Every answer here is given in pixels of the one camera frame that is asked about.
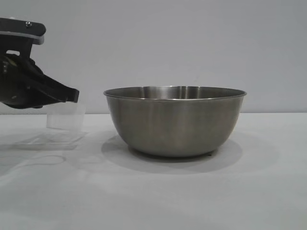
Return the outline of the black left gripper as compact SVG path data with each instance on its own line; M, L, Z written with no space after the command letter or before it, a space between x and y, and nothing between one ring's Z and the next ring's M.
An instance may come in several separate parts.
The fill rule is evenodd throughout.
M79 91L45 75L30 58L32 45L17 48L19 55L0 52L0 102L14 109L78 102Z

